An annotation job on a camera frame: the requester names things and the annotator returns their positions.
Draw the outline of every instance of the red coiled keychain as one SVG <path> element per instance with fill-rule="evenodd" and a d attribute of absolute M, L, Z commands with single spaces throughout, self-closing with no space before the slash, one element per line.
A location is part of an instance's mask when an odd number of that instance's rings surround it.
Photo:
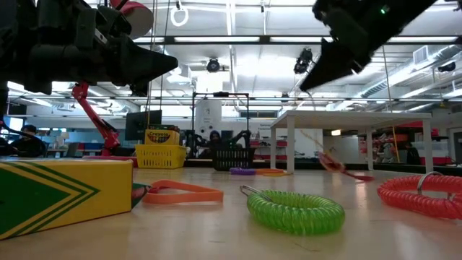
<path fill-rule="evenodd" d="M 415 190 L 419 193 L 406 192 Z M 430 198 L 422 195 L 422 190 L 444 191 L 448 193 L 448 198 Z M 462 220 L 461 177 L 441 176 L 441 173 L 431 172 L 423 177 L 394 178 L 380 185 L 377 193 L 383 202 L 393 207 L 419 212 L 430 217 Z"/>

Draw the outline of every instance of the wooden table surface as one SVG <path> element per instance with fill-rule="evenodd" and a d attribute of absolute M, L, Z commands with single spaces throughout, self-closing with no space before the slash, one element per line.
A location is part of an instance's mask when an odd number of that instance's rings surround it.
<path fill-rule="evenodd" d="M 402 173 L 375 171 L 364 184 L 340 174 L 297 171 L 285 177 L 215 173 L 209 168 L 142 170 L 135 180 L 172 179 L 225 192 L 223 204 L 139 204 L 126 214 L 0 241 L 0 259 L 146 260 L 461 260 L 460 222 L 382 204 L 376 188 Z M 300 237 L 255 222 L 239 185 L 325 196 L 340 203 L 340 232 Z"/>

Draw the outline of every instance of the yellow plastic basket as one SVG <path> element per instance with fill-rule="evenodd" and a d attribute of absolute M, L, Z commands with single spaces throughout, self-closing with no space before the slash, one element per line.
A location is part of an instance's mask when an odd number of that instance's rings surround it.
<path fill-rule="evenodd" d="M 135 149 L 139 168 L 181 168 L 186 159 L 186 148 L 180 145 L 137 144 Z"/>

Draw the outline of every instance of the white table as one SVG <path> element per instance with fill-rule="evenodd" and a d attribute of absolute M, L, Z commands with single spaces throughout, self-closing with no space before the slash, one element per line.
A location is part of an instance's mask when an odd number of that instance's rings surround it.
<path fill-rule="evenodd" d="M 287 129 L 287 172 L 295 169 L 295 129 L 341 129 L 366 133 L 367 164 L 373 170 L 372 131 L 422 121 L 425 168 L 433 171 L 430 113 L 326 112 L 289 110 L 271 125 L 271 168 L 276 167 L 276 129 Z"/>

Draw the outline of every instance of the black basket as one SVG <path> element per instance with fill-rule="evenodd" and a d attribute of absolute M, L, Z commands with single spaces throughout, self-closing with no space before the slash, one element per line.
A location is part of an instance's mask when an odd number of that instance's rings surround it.
<path fill-rule="evenodd" d="M 229 171 L 230 168 L 252 168 L 255 148 L 214 149 L 212 163 L 215 170 Z"/>

